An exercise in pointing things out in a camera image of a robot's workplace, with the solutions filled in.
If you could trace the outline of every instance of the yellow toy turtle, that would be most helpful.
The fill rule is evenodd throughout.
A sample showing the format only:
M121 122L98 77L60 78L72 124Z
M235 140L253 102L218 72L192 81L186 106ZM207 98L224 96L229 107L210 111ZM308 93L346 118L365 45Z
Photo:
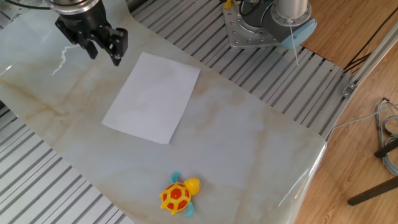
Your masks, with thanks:
M190 217L193 214L193 205L191 197L196 195L200 190L200 180L196 177L191 177L184 183L178 182L179 172L172 175L172 185L166 187L163 193L159 196L162 199L161 209L167 209L174 215L176 212L188 207L185 217Z

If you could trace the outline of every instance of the black metal bar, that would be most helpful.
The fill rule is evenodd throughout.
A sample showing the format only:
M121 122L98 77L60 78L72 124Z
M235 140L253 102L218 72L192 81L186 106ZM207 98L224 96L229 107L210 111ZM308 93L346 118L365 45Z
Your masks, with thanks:
M396 149L398 147L398 139L393 140L380 150L374 153L374 155L378 158L382 158L386 156L387 153L391 152L392 150Z
M348 200L348 204L351 206L362 203L370 198L374 198L379 196L380 194L384 194L390 190L398 188L398 177L394 177L393 179L387 180L382 184L379 184L365 192L360 193L357 196L354 196Z

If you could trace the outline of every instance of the wire bundle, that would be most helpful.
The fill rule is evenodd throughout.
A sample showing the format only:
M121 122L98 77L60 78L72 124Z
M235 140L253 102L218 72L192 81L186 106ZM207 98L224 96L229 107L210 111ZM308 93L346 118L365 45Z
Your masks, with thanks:
M377 106L377 108L376 108L376 111L377 111L377 112L379 112L379 111L381 110L381 106L382 106L384 103L391 104L391 103L388 102L387 100L382 100L382 101L378 104L378 106ZM379 131L380 148L386 146L386 145L389 144L392 140L395 140L395 138L398 138L398 135L397 135L397 134L391 133L391 132L388 131L388 129L386 128L386 124L387 124L388 122L392 121L392 120L395 120L395 119L398 119L398 116L390 116L389 118L387 118L386 120L384 120L383 123L381 123L380 114L379 114L379 113L376 114L377 127L378 127L378 131ZM387 141L385 141L385 142L384 142L384 140L383 140L383 127L384 127L384 130L386 130L386 133L392 136L391 138L387 139ZM383 164L385 165L385 167L387 168L387 170L388 170L391 174L394 174L395 176L398 176L398 166L395 165L395 164L391 161L390 157L388 156L388 153L386 154L386 156L384 156L384 157L382 158L382 161L383 161Z

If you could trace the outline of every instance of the black cable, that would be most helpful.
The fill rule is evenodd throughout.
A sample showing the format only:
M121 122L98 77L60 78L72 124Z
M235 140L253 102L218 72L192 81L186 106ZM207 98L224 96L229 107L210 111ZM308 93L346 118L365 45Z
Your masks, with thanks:
M28 5L19 4L18 2L13 2L10 0L4 0L4 2L8 2L9 4L13 4L13 5L19 6L19 7L24 7L27 9L51 10L51 8L49 8L49 7L28 6Z
M243 12L242 12L242 5L243 5L243 2L244 2L244 1L241 1L241 3L239 4L239 13L240 13L241 16L248 16L248 15L252 14L252 13L254 12L254 10L256 10L256 9L260 6L260 2L261 2L261 1L258 1L258 2L256 3L255 6L253 6L253 5L250 3L251 10L250 10L250 12L248 12L248 13L246 13L246 14L243 14Z
M387 17L386 20L384 20L384 22L379 26L379 28L375 31L375 33L371 36L371 38L365 43L365 45L361 48L361 50L359 50L359 52L353 57L353 59L351 59L351 61L347 64L347 66L345 66L344 70L346 70L345 72L347 72L347 68L350 67L352 64L355 63L355 59L356 57L358 57L360 55L360 53L366 48L366 46L369 45L369 43L373 40L373 38L376 36L376 34L381 30L381 28L387 23L388 20L391 19L391 17L398 11L398 7Z

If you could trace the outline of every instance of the wooden floor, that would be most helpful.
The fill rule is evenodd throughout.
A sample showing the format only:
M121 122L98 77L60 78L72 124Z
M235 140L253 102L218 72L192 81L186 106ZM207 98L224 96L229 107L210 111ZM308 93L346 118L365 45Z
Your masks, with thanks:
M332 5L338 2L339 6L337 7L339 7L339 10L347 13L352 8L344 9L345 5L357 5L357 11L366 9L370 13L372 10L379 11L380 8L388 7L390 10L385 9L386 14L388 14L388 11L394 10L396 5L398 5L398 1L396 0L378 1L377 3L373 1L374 7L369 6L369 2L371 1L312 0L311 2L315 2L313 4L314 8L319 7L317 1L322 2L324 7L327 7L328 4ZM381 2L385 2L386 5L380 6ZM328 12L328 14L325 13L324 17L330 17L332 14L333 10ZM352 15L348 14L347 16L350 19L354 19ZM378 22L380 21L380 18L373 17L373 19ZM397 21L397 16L392 18L388 29L383 32L387 32L395 21ZM360 34L366 33L365 36L369 37L376 27L375 23L377 22L370 23L367 26L367 22L359 21L357 26L362 27L357 27L352 32L344 35L341 35L341 33L333 34L329 43L324 43L323 47L322 41L324 40L322 39L317 41L309 40L306 44L314 52L329 60L332 58L332 61L343 66L349 62L350 57L356 53L356 50L361 48L361 44L366 42L365 37L359 38L358 43L356 43L356 40L353 40L353 38L358 38L359 34L357 32ZM312 38L317 39L320 35L322 34L315 34ZM377 45L384 35L378 37L379 40L374 45ZM398 44L394 46L362 83L343 112L338 124L373 113L383 97L390 99L394 104L398 103ZM384 119L392 114L398 114L398 112L396 110L387 111L382 114L381 118ZM378 149L379 140L375 118L369 118L336 129L330 139L328 149L321 161L318 172L310 186L295 223L398 223L398 189L355 207L347 204L347 200L350 197L393 177L384 167L381 160L373 156L373 153ZM398 162L398 150L391 152L391 157L394 162Z
M309 0L318 27L303 46L344 68L398 7L397 0ZM396 13L361 55L372 51L398 20Z

